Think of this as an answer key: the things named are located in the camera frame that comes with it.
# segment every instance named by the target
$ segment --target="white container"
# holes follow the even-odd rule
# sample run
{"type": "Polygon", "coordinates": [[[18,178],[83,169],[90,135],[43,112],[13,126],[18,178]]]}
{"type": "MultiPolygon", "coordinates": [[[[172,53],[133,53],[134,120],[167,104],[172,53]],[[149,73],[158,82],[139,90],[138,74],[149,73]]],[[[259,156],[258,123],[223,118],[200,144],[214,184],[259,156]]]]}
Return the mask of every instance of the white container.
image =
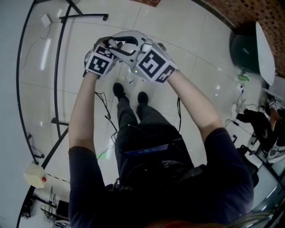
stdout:
{"type": "Polygon", "coordinates": [[[30,164],[24,173],[30,185],[36,188],[44,188],[46,183],[46,174],[43,167],[36,164],[30,164]]]}

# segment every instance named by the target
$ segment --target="dark green object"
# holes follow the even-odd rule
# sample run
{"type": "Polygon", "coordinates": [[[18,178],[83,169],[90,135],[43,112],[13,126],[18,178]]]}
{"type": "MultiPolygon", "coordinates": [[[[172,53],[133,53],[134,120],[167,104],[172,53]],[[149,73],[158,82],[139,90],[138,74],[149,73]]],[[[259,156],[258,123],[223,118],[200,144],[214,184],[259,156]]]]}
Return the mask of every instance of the dark green object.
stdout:
{"type": "Polygon", "coordinates": [[[260,74],[256,35],[237,35],[232,41],[230,54],[235,66],[245,72],[260,74]]]}

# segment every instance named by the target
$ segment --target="dark shirt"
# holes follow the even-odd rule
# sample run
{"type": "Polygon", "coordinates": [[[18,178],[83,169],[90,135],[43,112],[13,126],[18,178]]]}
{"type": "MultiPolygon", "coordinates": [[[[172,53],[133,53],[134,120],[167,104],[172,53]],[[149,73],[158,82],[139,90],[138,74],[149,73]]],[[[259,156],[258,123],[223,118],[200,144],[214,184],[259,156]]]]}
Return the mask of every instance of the dark shirt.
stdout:
{"type": "Polygon", "coordinates": [[[207,166],[169,191],[107,191],[94,153],[70,149],[72,227],[144,227],[163,219],[228,224],[252,209],[253,185],[224,128],[205,141],[207,166]]]}

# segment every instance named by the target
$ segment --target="black shoe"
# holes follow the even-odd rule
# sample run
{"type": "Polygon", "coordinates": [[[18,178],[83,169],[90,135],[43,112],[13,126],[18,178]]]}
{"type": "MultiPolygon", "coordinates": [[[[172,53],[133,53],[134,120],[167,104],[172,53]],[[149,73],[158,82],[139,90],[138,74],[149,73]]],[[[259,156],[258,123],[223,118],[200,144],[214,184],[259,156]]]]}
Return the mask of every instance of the black shoe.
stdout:
{"type": "Polygon", "coordinates": [[[138,103],[148,103],[148,96],[145,92],[140,92],[138,94],[138,103]]]}
{"type": "Polygon", "coordinates": [[[126,97],[126,94],[124,92],[124,87],[120,84],[120,83],[115,83],[113,85],[113,93],[114,95],[118,98],[118,100],[120,101],[121,98],[125,98],[127,100],[129,100],[127,97],[126,97]]]}

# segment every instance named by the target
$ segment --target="sleeve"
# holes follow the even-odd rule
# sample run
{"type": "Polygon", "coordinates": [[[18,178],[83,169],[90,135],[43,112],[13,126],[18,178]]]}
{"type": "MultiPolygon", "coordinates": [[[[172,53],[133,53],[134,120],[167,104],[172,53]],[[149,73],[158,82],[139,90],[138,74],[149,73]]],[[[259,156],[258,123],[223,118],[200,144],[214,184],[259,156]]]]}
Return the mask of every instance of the sleeve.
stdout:
{"type": "Polygon", "coordinates": [[[70,195],[69,220],[71,227],[103,227],[103,199],[106,194],[96,155],[84,147],[69,151],[70,195]]]}
{"type": "Polygon", "coordinates": [[[227,224],[251,211],[252,178],[226,129],[214,130],[205,140],[205,149],[207,185],[213,186],[208,200],[215,222],[227,224]]]}

